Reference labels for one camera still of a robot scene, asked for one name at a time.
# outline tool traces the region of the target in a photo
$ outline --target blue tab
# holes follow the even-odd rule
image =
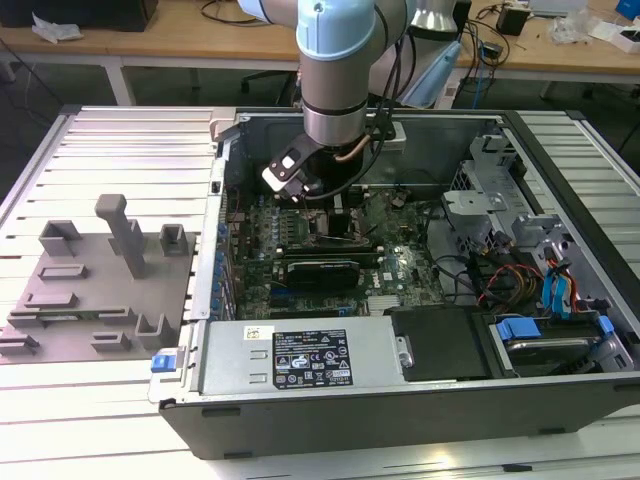
[[[600,324],[600,328],[602,329],[602,332],[604,333],[605,337],[608,337],[609,335],[615,332],[615,329],[613,328],[613,323],[611,323],[611,320],[609,320],[609,317],[604,315],[601,316],[598,319],[598,323]]]
[[[168,373],[176,371],[175,355],[154,355],[151,358],[151,373]]]
[[[506,318],[497,324],[497,328],[503,341],[514,338],[539,338],[542,336],[533,317]]]

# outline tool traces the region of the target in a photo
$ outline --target black plastic cover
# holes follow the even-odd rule
[[[475,307],[433,305],[391,313],[396,337],[410,346],[408,382],[502,378],[487,328],[474,320]]]

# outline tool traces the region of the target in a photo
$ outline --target desk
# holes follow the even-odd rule
[[[494,0],[474,0],[470,18]],[[605,21],[614,21],[617,14],[617,0],[590,0],[592,14]],[[497,14],[490,14],[484,20],[495,27]],[[628,55],[610,43],[592,39],[590,44],[554,45],[549,37],[551,20],[530,19],[519,37],[508,36],[511,54],[507,62],[500,66],[496,78],[513,80],[545,80],[548,82],[585,82],[585,83],[627,83],[640,82],[640,57]],[[504,45],[504,41],[480,26],[480,38]],[[465,34],[465,49],[460,56],[457,68],[452,72],[447,88],[441,95],[438,108],[451,108],[460,80],[467,74],[471,65],[471,41]]]
[[[298,68],[293,32],[284,27],[240,28],[200,15],[199,0],[159,0],[144,32],[83,29],[85,38],[51,44],[29,28],[2,28],[2,38],[27,63],[99,65],[118,105],[135,105],[122,69],[136,67],[291,70]],[[223,18],[241,18],[237,4],[221,8]],[[0,62],[15,58],[0,48]]]
[[[53,45],[30,29],[0,28],[0,37],[26,62],[100,65],[104,67],[118,105],[134,105],[125,66],[291,70],[298,67],[293,32],[283,27],[240,28],[208,20],[200,15],[196,0],[160,0],[158,10],[142,33],[85,29],[85,38]],[[474,0],[472,18],[495,0]],[[615,18],[616,0],[590,0],[594,14]],[[240,18],[236,4],[224,5],[225,18]],[[497,16],[485,22],[495,25]],[[509,37],[511,55],[496,78],[595,83],[640,83],[640,58],[594,39],[590,45],[553,45],[547,30],[550,20],[532,19],[520,37]],[[481,36],[493,35],[481,27]],[[469,45],[468,35],[465,44]],[[0,51],[0,62],[15,59]],[[458,68],[439,99],[440,108],[451,108],[460,79],[471,56],[463,53]]]

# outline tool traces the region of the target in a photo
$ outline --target power supply label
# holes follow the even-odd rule
[[[273,385],[280,390],[353,385],[346,330],[275,332]]]

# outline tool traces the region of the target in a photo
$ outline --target motherboard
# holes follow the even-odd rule
[[[300,207],[258,197],[228,209],[236,319],[382,315],[444,301],[425,251],[430,202],[386,189],[355,208]]]

